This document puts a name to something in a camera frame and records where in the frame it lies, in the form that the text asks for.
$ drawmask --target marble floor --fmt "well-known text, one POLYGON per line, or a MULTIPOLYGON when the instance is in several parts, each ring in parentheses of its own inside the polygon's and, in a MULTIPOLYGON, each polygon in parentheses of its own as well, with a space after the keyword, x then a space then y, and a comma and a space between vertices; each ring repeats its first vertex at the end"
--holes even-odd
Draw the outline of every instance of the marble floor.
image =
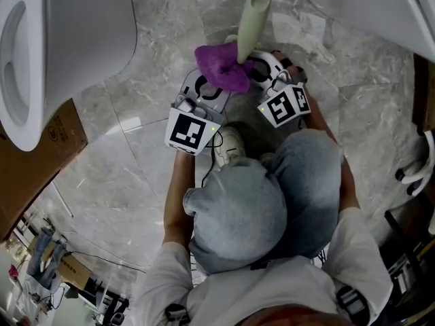
MULTIPOLYGON (((119 75, 74 98, 89 145, 55 178, 29 212, 49 215, 71 247, 146 270, 162 242, 162 208, 175 151, 164 145, 169 105, 194 69, 194 50, 234 33, 245 0, 133 0, 137 49, 119 75), (65 206, 73 213, 70 218, 65 206)), ((412 54, 343 26, 307 0, 273 0, 262 45, 304 67, 355 175, 358 198, 375 238, 388 234, 383 211, 406 200, 394 179, 419 153, 411 124, 412 54)), ((273 147, 274 130, 246 94, 234 94, 229 122, 249 124, 273 147)), ((197 158, 199 185, 211 158, 197 158)), ((111 288, 135 294, 142 273, 78 256, 111 288)))

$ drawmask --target white t-shirt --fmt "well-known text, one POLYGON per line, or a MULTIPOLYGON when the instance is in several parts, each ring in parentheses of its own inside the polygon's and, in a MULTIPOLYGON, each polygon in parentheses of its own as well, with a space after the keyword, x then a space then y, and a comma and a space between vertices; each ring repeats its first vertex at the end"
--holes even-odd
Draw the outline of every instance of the white t-shirt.
POLYGON ((392 291, 376 242, 356 208, 340 213, 322 269, 296 256, 273 260, 263 269, 214 274, 194 288, 190 255, 168 242, 147 273, 131 318, 136 326, 170 325, 164 311, 171 304, 187 308, 190 326, 234 326, 261 309, 285 304, 338 314, 336 292, 343 284, 366 298, 370 323, 392 291))
POLYGON ((32 276, 26 276, 26 280, 22 284, 22 294, 18 300, 17 307, 23 316, 27 316, 32 323, 36 326, 39 323, 44 323, 46 315, 41 311, 41 303, 46 304, 50 299, 50 291, 44 288, 32 276), (31 296, 34 293, 39 295, 40 303, 37 303, 31 296))

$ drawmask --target black cable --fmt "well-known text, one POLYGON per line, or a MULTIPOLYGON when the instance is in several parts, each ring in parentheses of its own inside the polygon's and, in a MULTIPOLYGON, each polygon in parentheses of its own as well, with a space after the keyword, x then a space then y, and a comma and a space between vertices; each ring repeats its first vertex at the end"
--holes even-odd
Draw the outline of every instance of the black cable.
POLYGON ((60 306, 60 303, 62 303, 63 295, 65 294, 65 286, 62 286, 62 288, 63 288, 62 295, 61 295, 61 297, 60 297, 60 301, 59 301, 59 304, 57 305, 57 307, 54 307, 54 305, 53 305, 53 303, 52 303, 52 306, 53 306, 53 309, 54 309, 54 310, 57 310, 57 308, 59 308, 59 306, 60 306))
POLYGON ((41 298, 41 299, 38 301, 38 303, 42 303, 42 301, 46 300, 47 298, 50 298, 50 301, 51 301, 51 297, 52 297, 52 296, 53 296, 52 294, 49 294, 47 297, 41 298))
POLYGON ((20 264, 18 264, 18 267, 16 268, 17 270, 20 269, 20 267, 23 265, 24 262, 30 262, 28 259, 25 259, 23 262, 21 262, 20 264))
POLYGON ((217 145, 217 146, 214 145, 215 135, 213 135, 213 141, 211 142, 211 146, 206 146, 207 148, 209 148, 209 149, 214 149, 215 147, 221 147, 221 146, 224 144, 224 138, 222 137, 222 134, 220 134, 220 131, 219 131, 219 130, 218 130, 217 132, 218 132, 219 135, 220 135, 220 140, 221 140, 220 145, 217 145))
POLYGON ((125 267, 125 268, 130 268, 131 270, 137 270, 137 271, 139 271, 139 272, 142 272, 142 273, 144 273, 144 274, 147 274, 147 272, 144 272, 143 270, 140 270, 140 269, 138 269, 138 268, 133 268, 133 267, 130 267, 130 266, 125 266, 124 264, 119 264, 119 263, 117 263, 117 262, 110 261, 110 260, 108 260, 108 259, 105 259, 105 258, 99 257, 99 256, 97 256, 97 255, 91 255, 91 254, 89 254, 89 253, 81 253, 80 251, 72 251, 72 252, 66 254, 65 256, 70 256, 70 255, 72 255, 73 253, 80 253, 80 254, 82 254, 82 255, 86 255, 86 256, 90 256, 90 257, 96 257, 96 258, 102 259, 103 261, 110 262, 111 264, 115 264, 115 265, 117 265, 117 266, 121 266, 121 267, 125 267))
POLYGON ((201 187, 204 188, 204 181, 205 179, 209 176, 209 174, 211 173, 211 171, 213 170, 213 167, 215 166, 215 149, 211 150, 211 166, 209 171, 207 171, 207 173, 204 175, 203 180, 201 181, 201 187))
POLYGON ((224 138, 223 138, 222 134, 220 134, 219 130, 217 132, 220 135, 221 143, 220 143, 220 145, 215 146, 215 136, 216 135, 213 135, 213 138, 212 138, 212 141, 211 141, 211 146, 206 146, 206 147, 212 148, 212 150, 211 150, 211 166, 210 166, 209 171, 207 171, 207 173, 203 177, 203 180, 201 181, 201 187, 204 187, 204 181, 205 181, 205 179, 209 176, 209 174, 213 170, 213 167, 215 166, 215 162, 216 162, 215 147, 221 147, 222 144, 224 143, 224 138))

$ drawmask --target white toilet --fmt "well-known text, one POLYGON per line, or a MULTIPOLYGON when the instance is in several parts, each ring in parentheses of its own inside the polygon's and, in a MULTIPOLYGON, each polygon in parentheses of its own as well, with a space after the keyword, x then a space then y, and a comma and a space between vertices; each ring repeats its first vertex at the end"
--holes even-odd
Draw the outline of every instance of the white toilet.
POLYGON ((0 121, 34 149, 69 98, 119 73, 136 46, 131 0, 0 0, 0 121))
POLYGON ((310 0, 327 16, 435 62, 435 0, 310 0))

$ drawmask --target light green spray bottle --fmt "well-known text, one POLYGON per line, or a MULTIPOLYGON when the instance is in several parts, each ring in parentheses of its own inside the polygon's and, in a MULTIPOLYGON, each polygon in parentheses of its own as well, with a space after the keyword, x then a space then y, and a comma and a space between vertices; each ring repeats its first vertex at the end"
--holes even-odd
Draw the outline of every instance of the light green spray bottle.
POLYGON ((247 0, 237 35, 237 62, 243 64, 263 33, 272 0, 247 0))

